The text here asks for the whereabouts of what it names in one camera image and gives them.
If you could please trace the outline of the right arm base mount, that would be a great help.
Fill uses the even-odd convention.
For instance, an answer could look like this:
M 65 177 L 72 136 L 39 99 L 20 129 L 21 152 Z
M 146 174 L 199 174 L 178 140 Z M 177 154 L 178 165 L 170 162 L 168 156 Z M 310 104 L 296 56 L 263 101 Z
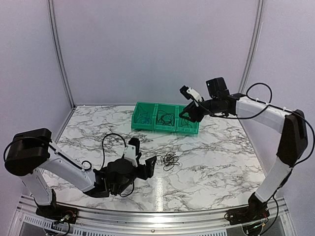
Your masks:
M 261 219 L 267 219 L 270 216 L 268 208 L 264 208 L 261 211 L 250 211 L 248 206 L 229 209 L 224 215 L 230 225 L 244 224 L 251 221 L 257 221 Z

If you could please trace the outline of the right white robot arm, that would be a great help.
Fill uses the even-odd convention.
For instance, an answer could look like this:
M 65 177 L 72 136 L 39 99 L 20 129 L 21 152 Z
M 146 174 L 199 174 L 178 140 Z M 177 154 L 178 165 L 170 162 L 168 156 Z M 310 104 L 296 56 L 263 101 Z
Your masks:
M 268 101 L 250 97 L 248 92 L 231 93 L 222 77 L 208 80 L 206 87 L 209 99 L 203 98 L 192 87 L 180 88 L 180 93 L 190 101 L 180 113 L 181 118 L 191 122 L 201 122 L 205 116 L 251 121 L 278 136 L 278 143 L 274 145 L 275 160 L 244 209 L 244 216 L 255 220 L 268 201 L 285 185 L 294 168 L 311 157 L 311 154 L 306 157 L 303 154 L 310 145 L 309 137 L 315 136 L 314 128 L 302 110 L 274 105 L 270 87 L 267 87 Z

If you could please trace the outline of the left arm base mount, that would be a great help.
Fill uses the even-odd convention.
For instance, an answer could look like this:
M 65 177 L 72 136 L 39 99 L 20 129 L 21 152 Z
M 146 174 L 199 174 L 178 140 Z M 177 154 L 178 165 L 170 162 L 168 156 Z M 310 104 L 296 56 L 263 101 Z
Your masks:
M 78 209 L 74 207 L 64 206 L 57 204 L 56 206 L 37 206 L 36 215 L 52 219 L 52 220 L 60 220 L 66 215 L 69 215 L 70 218 L 68 222 L 70 224 L 75 224 L 78 217 Z

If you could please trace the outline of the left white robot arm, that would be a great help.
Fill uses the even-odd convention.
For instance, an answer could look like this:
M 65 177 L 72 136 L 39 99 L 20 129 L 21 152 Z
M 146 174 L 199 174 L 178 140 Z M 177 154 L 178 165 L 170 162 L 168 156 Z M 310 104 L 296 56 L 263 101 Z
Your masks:
M 52 219 L 62 215 L 62 207 L 57 204 L 55 191 L 43 178 L 42 169 L 68 181 L 92 198 L 120 195 L 137 178 L 147 180 L 154 175 L 157 157 L 140 164 L 142 154 L 138 138 L 124 142 L 122 157 L 97 170 L 69 157 L 52 141 L 51 135 L 46 128 L 16 134 L 4 149 L 3 159 L 6 170 L 22 180 L 38 208 Z

